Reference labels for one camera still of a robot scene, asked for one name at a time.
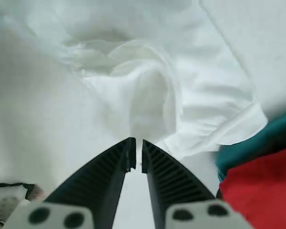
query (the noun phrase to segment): red cloth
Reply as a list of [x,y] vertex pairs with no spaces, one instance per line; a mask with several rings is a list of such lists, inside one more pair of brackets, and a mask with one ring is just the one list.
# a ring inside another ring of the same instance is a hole
[[255,229],[286,229],[286,149],[230,169],[220,190]]

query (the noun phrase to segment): black circular hole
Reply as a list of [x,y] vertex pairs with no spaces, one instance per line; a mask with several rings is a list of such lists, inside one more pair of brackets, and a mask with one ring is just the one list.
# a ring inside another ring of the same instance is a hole
[[74,212],[65,218],[64,225],[66,228],[78,228],[84,222],[84,215],[80,212]]
[[229,213],[223,206],[214,204],[209,206],[208,214],[210,216],[227,216]]
[[38,208],[34,210],[29,216],[29,222],[31,224],[43,223],[47,220],[50,215],[50,210],[48,208]]
[[180,221],[187,221],[187,220],[193,220],[194,216],[192,215],[191,212],[189,212],[186,209],[179,209],[174,212],[173,219]]

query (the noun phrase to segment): dark green fabric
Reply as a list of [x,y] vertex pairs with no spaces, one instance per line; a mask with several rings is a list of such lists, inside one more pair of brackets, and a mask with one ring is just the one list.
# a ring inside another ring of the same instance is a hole
[[218,178],[222,182],[230,168],[259,156],[286,148],[286,115],[270,122],[250,139],[232,146],[222,146],[216,157]]

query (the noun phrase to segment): teal cloth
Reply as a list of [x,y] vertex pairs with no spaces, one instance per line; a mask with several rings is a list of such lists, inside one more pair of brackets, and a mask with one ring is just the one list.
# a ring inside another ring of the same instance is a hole
[[231,146],[222,146],[215,160],[219,181],[222,182],[225,179],[230,168],[241,164],[254,152],[269,144],[273,137],[284,132],[286,132],[286,115],[270,122],[263,130],[246,141]]

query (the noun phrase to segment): white cloth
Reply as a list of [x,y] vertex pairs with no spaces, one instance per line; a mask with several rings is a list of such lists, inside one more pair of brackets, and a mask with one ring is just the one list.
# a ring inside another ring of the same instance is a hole
[[0,0],[0,23],[68,65],[126,133],[175,157],[267,123],[252,85],[194,0]]

